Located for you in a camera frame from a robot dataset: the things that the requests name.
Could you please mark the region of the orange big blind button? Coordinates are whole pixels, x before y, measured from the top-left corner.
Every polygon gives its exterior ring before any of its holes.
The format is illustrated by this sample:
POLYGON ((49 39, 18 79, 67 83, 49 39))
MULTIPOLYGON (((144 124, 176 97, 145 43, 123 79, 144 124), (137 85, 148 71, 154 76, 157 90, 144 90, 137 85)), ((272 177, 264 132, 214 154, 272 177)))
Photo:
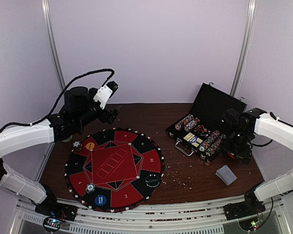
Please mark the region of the orange big blind button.
POLYGON ((89 142, 86 144, 85 148, 88 150, 93 150, 95 148, 95 143, 89 142))

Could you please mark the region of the poker chip stack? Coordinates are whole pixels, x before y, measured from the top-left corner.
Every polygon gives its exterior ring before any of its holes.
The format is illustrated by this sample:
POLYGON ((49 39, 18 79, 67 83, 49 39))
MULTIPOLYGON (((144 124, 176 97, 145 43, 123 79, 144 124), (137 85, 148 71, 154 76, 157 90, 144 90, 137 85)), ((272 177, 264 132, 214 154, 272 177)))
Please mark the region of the poker chip stack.
POLYGON ((93 193, 95 191, 95 188, 96 188, 95 185, 90 183, 86 186, 86 192, 88 194, 93 193))
POLYGON ((82 143, 80 141, 74 141, 72 146, 73 146, 73 150, 75 151, 81 151, 83 148, 82 143))

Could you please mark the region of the clear dealer button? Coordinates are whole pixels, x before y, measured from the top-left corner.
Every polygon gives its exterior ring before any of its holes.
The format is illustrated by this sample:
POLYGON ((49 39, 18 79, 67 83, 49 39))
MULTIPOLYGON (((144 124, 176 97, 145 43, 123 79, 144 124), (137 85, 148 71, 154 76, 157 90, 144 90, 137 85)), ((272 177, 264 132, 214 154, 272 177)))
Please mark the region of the clear dealer button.
POLYGON ((146 176, 145 183, 150 188, 156 188, 160 185, 161 180, 156 174, 149 174, 146 176))

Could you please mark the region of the blue small blind button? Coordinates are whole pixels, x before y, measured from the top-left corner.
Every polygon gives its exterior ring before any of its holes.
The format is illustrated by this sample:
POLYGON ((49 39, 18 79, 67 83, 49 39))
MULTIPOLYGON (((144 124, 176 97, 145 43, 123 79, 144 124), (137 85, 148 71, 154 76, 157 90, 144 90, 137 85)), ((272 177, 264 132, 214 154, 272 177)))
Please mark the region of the blue small blind button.
POLYGON ((107 199, 104 195, 98 195, 96 198, 95 198, 95 204, 97 206, 104 206, 107 202, 107 199))

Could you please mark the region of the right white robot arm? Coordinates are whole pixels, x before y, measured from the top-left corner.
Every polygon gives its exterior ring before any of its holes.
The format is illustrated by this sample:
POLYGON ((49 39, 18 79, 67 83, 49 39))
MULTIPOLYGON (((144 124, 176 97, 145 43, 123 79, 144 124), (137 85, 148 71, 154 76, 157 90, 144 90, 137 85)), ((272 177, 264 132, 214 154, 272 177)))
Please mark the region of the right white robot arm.
POLYGON ((251 215, 259 208, 259 203, 279 195, 293 192, 293 169, 286 163, 286 168, 281 168, 281 162, 286 161, 289 155, 293 156, 293 125, 282 121, 272 112, 253 108, 239 113, 235 109, 224 112, 221 122, 229 129, 229 136, 223 143, 223 150, 232 158, 242 163, 249 163, 253 150, 258 146, 253 143, 256 137, 268 139, 267 143, 260 145, 265 156, 269 150, 277 161, 278 173, 275 178, 254 186, 245 193, 245 201, 241 203, 241 212, 251 215))

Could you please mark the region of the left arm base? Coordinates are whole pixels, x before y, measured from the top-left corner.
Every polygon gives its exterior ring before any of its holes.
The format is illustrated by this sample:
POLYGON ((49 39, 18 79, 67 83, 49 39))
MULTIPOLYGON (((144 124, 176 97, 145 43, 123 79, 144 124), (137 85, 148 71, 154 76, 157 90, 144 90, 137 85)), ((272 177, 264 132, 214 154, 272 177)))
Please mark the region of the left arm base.
POLYGON ((67 205, 58 202, 43 202, 42 204, 35 205, 35 212, 56 218, 62 221, 74 221, 78 208, 73 205, 67 205))

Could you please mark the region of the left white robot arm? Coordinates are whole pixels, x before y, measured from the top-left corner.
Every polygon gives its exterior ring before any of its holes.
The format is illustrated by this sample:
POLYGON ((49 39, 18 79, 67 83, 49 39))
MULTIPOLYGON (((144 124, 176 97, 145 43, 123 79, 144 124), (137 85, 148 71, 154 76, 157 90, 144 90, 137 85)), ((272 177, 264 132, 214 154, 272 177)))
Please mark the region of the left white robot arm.
POLYGON ((84 127, 95 120, 112 124, 120 109, 107 109, 108 100, 118 85, 111 81, 96 89, 74 87, 64 93, 64 106, 37 123, 13 124, 0 130, 0 186, 22 195, 37 204, 49 216, 57 216, 61 209, 45 185, 34 182, 12 169, 3 161, 4 156, 37 145, 65 141, 74 134, 82 134, 84 127))

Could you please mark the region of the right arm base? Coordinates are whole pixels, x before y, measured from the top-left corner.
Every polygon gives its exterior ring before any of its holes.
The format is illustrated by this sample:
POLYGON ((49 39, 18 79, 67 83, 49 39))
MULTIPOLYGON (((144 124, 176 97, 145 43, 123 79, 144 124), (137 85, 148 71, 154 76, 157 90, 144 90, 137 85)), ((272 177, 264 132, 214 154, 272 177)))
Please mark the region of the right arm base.
POLYGON ((238 203, 230 203, 224 206, 224 212, 227 220, 240 219, 251 215, 256 215, 258 212, 266 210, 263 202, 249 203, 246 201, 238 203))

